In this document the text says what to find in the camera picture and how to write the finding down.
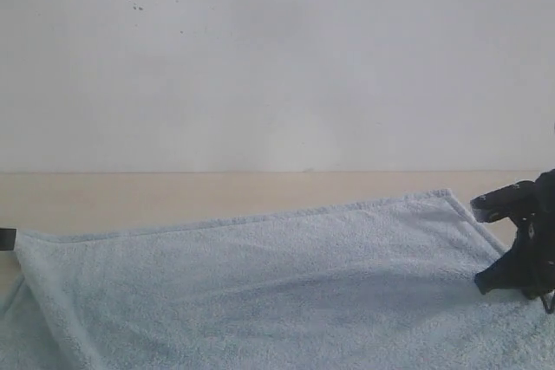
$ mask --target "towel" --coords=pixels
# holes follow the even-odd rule
[[[546,369],[555,318],[473,275],[449,190],[178,227],[18,231],[2,369]]]

